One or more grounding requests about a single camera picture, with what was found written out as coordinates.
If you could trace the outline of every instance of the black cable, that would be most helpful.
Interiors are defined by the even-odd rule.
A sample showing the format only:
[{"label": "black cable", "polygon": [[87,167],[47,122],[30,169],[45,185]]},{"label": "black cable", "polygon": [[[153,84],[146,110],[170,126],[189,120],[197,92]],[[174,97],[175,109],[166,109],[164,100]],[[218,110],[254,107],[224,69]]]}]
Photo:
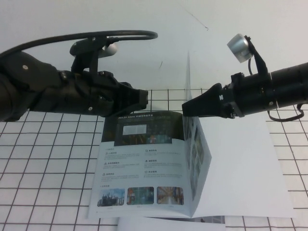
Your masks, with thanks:
[{"label": "black cable", "polygon": [[252,76],[252,71],[251,71],[251,58],[248,60],[248,70],[249,70],[249,74]]},{"label": "black cable", "polygon": [[153,31],[146,31],[146,30],[112,30],[112,31],[98,31],[98,32],[87,32],[87,33],[55,36],[55,37],[43,38],[43,39],[38,39],[35,41],[27,42],[19,46],[13,47],[11,49],[8,49],[7,51],[0,54],[0,59],[6,57],[7,55],[15,53],[15,52],[23,51],[25,49],[29,49],[29,48],[36,47],[36,46],[46,45],[49,43],[63,42],[63,41],[76,40],[76,39],[106,37],[106,36],[130,36],[130,37],[124,37],[124,38],[110,38],[110,41],[113,43],[113,42],[125,41],[125,40],[155,39],[158,37],[158,34]]},{"label": "black cable", "polygon": [[304,114],[304,111],[301,109],[302,106],[303,106],[303,103],[298,104],[296,106],[296,108],[300,112],[300,114],[293,116],[293,117],[290,117],[290,118],[286,118],[286,119],[274,118],[270,115],[270,111],[268,111],[268,114],[269,114],[270,119],[275,121],[275,122],[290,122],[290,121],[294,121],[294,120],[297,120],[297,119],[304,117],[305,114]]}]

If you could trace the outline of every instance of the paper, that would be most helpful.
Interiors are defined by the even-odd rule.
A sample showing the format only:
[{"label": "paper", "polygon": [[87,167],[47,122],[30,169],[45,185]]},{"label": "paper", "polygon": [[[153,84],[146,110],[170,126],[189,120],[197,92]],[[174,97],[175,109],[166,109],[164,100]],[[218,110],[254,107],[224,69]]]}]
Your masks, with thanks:
[{"label": "paper", "polygon": [[194,217],[294,217],[264,114],[200,120],[212,162]]},{"label": "paper", "polygon": [[120,218],[118,231],[225,231],[225,224],[174,221],[156,218]]}]

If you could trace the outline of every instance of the brochure photo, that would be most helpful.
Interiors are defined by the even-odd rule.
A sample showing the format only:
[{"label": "brochure photo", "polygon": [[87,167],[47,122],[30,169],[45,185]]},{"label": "brochure photo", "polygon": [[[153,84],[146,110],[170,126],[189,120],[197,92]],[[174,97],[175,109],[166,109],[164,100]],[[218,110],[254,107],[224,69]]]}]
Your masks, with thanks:
[{"label": "brochure photo", "polygon": [[89,218],[191,218],[210,161],[199,118],[171,111],[106,118]]}]

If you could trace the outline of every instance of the factory image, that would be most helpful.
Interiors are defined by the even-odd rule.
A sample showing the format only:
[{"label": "factory image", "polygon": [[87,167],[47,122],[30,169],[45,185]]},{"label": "factory image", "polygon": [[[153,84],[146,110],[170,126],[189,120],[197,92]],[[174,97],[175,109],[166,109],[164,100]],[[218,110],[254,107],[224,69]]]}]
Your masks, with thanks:
[{"label": "factory image", "polygon": [[165,205],[183,205],[183,189],[179,187],[157,187],[157,203]]},{"label": "factory image", "polygon": [[101,190],[97,207],[118,206],[124,204],[125,189]]},{"label": "factory image", "polygon": [[154,203],[154,188],[129,188],[127,192],[127,205],[152,205]]}]

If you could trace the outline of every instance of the black bracket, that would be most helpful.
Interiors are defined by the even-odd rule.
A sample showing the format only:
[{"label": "black bracket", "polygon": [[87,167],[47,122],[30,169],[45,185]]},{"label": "black bracket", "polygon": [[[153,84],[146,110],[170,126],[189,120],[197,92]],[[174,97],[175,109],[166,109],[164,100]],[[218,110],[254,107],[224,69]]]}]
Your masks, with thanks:
[{"label": "black bracket", "polygon": [[72,64],[72,73],[82,74],[86,68],[90,69],[91,75],[98,71],[99,52],[104,46],[108,46],[107,37],[87,38],[73,44],[70,54],[75,56]]}]

